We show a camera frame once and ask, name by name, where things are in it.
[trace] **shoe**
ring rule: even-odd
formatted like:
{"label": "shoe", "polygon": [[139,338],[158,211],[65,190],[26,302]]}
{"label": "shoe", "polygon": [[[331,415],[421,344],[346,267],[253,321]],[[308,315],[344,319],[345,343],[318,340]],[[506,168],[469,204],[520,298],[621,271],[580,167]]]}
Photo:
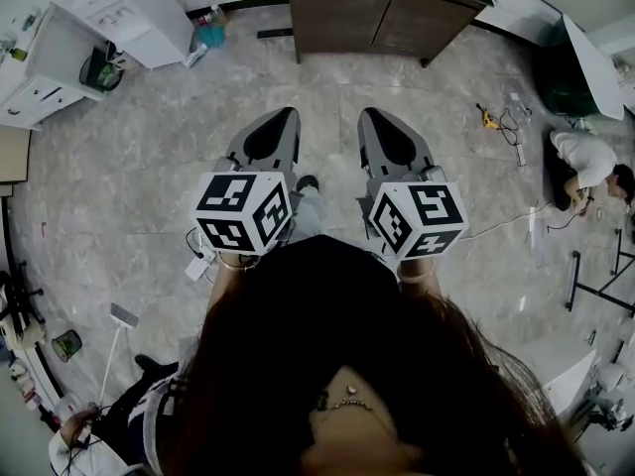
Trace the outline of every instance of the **shoe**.
{"label": "shoe", "polygon": [[138,354],[135,356],[135,363],[139,365],[139,368],[144,372],[153,372],[159,370],[163,365],[157,363],[150,356],[145,354]]}
{"label": "shoe", "polygon": [[319,181],[313,175],[304,175],[296,183],[296,192],[302,191],[306,186],[312,186],[319,192]]}

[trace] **white table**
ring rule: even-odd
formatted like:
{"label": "white table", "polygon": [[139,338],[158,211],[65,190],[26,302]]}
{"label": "white table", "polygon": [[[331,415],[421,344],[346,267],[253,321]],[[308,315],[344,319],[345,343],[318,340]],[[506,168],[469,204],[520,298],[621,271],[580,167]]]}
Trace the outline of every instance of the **white table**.
{"label": "white table", "polygon": [[623,120],[624,97],[613,62],[593,45],[569,16],[563,14],[563,20],[597,109],[609,118]]}
{"label": "white table", "polygon": [[79,82],[83,63],[103,41],[73,15],[51,4],[25,61],[5,58],[0,66],[0,125],[37,129],[56,111],[104,95]]}

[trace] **cable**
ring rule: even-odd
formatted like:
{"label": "cable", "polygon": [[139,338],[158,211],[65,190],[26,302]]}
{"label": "cable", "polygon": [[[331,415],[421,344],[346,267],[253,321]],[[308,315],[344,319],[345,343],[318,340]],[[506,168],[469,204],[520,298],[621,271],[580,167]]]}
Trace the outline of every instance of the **cable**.
{"label": "cable", "polygon": [[207,270],[205,270],[202,275],[205,277],[205,280],[207,281],[208,284],[210,284],[211,286],[214,286],[214,282],[211,281],[211,279],[207,276]]}
{"label": "cable", "polygon": [[561,227],[547,226],[547,232],[549,233],[550,229],[553,229],[554,231],[560,231],[561,229],[565,229],[566,227],[569,227],[569,224],[571,224],[578,215],[579,215],[579,212],[574,213],[573,217],[570,218],[569,222],[567,222],[567,224],[565,224],[564,226],[561,226]]}
{"label": "cable", "polygon": [[514,222],[516,222],[517,220],[520,220],[521,218],[527,218],[527,217],[532,217],[535,216],[537,213],[540,213],[541,211],[543,211],[545,208],[547,208],[548,206],[550,206],[551,203],[548,202],[547,204],[545,204],[545,206],[543,206],[541,209],[533,211],[531,213],[524,213],[523,215],[518,215],[516,218],[513,218],[511,220],[507,220],[506,222],[501,222],[500,224],[496,224],[494,227],[490,227],[489,229],[486,229],[485,231],[475,234],[474,236],[466,236],[463,238],[459,238],[458,241],[463,241],[463,240],[475,240],[476,238],[479,238],[487,233],[489,233],[490,231],[493,231],[494,229],[499,228],[500,226],[506,226],[507,224],[512,224]]}
{"label": "cable", "polygon": [[[503,118],[505,118],[505,115],[507,115],[509,117],[509,119],[514,122],[514,127],[510,127],[509,125],[505,125],[503,123]],[[506,107],[505,111],[503,111],[503,114],[500,115],[500,117],[496,117],[496,116],[489,116],[489,119],[494,122],[495,124],[498,124],[498,130],[501,132],[501,134],[503,135],[503,138],[505,138],[505,141],[507,141],[507,144],[510,147],[515,147],[516,145],[518,145],[518,130],[519,130],[519,126],[518,126],[518,122],[516,120],[514,120],[514,117],[512,116],[511,112],[509,111],[509,108]],[[512,143],[509,138],[507,137],[507,134],[505,134],[505,132],[511,132],[514,135],[514,142]]]}
{"label": "cable", "polygon": [[190,235],[191,235],[192,233],[194,233],[194,231],[195,231],[195,230],[196,230],[196,228],[195,228],[195,227],[193,227],[190,231],[188,231],[188,234],[186,235],[186,243],[188,244],[188,247],[190,247],[190,250],[193,252],[193,254],[194,254],[195,256],[197,256],[199,259],[202,259],[202,258],[204,258],[204,257],[205,257],[205,256],[203,255],[203,253],[202,253],[202,252],[197,252],[197,251],[196,251],[196,250],[195,250],[195,249],[191,246],[191,244],[190,244]]}
{"label": "cable", "polygon": [[64,473],[67,472],[68,474],[70,474],[70,465],[72,464],[73,460],[76,458],[76,456],[81,453],[82,451],[85,451],[86,449],[88,449],[90,446],[96,444],[97,442],[101,442],[101,439],[97,439],[94,442],[91,442],[90,444],[87,444],[84,448],[80,448],[77,453],[73,456],[69,456],[68,457],[68,465],[66,466],[66,469],[64,471],[62,471],[62,474],[60,476],[64,476]]}
{"label": "cable", "polygon": [[574,129],[575,126],[577,125],[577,122],[579,122],[581,120],[581,118],[569,118],[567,116],[564,117],[565,120],[567,120],[567,123],[569,125],[571,125],[571,128]]}

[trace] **necklace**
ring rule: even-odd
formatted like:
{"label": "necklace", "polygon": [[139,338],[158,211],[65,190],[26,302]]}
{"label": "necklace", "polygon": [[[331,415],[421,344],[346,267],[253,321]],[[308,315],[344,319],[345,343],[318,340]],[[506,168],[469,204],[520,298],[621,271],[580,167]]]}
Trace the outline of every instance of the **necklace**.
{"label": "necklace", "polygon": [[359,408],[365,408],[367,411],[371,411],[371,412],[373,411],[373,408],[371,408],[364,401],[357,398],[357,389],[355,387],[348,385],[346,387],[346,392],[348,393],[348,397],[335,403],[330,408],[331,411],[339,409],[339,408],[343,408],[344,406],[356,406]]}
{"label": "necklace", "polygon": [[[377,413],[373,410],[373,408],[369,406],[363,400],[357,398],[357,389],[354,386],[352,385],[346,386],[346,393],[348,394],[348,397],[340,400],[339,402],[336,402],[330,408],[328,408],[327,412],[325,412],[324,414],[324,418],[319,422],[319,424],[314,429],[314,435],[316,435],[319,432],[324,422],[327,421],[331,417],[331,415],[333,415],[337,410],[345,408],[345,407],[357,407],[357,408],[362,408],[368,411],[369,413],[371,413],[374,416],[374,418],[377,420],[377,422],[381,425],[383,430],[386,432],[386,435],[388,435],[388,437],[391,439],[397,440],[395,433],[391,431],[391,429],[384,423],[381,417],[377,415]],[[401,456],[404,458],[406,463],[409,463],[408,456],[406,455],[404,449],[401,446],[399,447],[399,451],[401,452]]]}

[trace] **floor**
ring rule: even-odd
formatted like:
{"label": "floor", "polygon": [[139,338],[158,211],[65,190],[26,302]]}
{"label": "floor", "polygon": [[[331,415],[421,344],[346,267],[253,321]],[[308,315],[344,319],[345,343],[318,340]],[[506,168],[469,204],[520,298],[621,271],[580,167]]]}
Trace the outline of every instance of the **floor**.
{"label": "floor", "polygon": [[[83,348],[62,363],[47,353],[62,383],[95,400],[115,330],[111,301],[137,313],[139,326],[117,347],[107,401],[139,376],[130,355],[168,363],[179,340],[195,335],[205,315],[208,284],[184,273],[191,259],[185,233],[190,192],[212,169],[233,135],[268,110],[293,105],[302,118],[297,171],[317,174],[333,236],[361,241],[355,197],[365,191],[356,122],[367,106],[386,109],[421,133],[468,211],[468,236],[549,202],[542,135],[568,123],[548,113],[531,80],[531,52],[496,34],[468,27],[429,68],[414,59],[312,55],[295,62],[291,38],[258,41],[261,29],[290,26],[287,6],[230,16],[226,45],[191,70],[180,65],[126,74],[101,103],[82,101],[44,122],[33,136],[29,181],[12,199],[14,246],[27,259],[50,337],[74,328]],[[520,125],[528,164],[485,130],[475,104]],[[601,119],[595,128],[631,164],[634,126]],[[609,355],[621,308],[580,294],[563,305],[571,252],[582,252],[581,277],[592,286],[609,278],[613,229],[622,204],[599,197],[593,211],[562,231],[570,215],[547,208],[529,231],[525,218],[458,242],[439,259],[444,291],[495,342],[513,347],[557,330],[586,338]],[[629,284],[612,293],[629,298]]]}

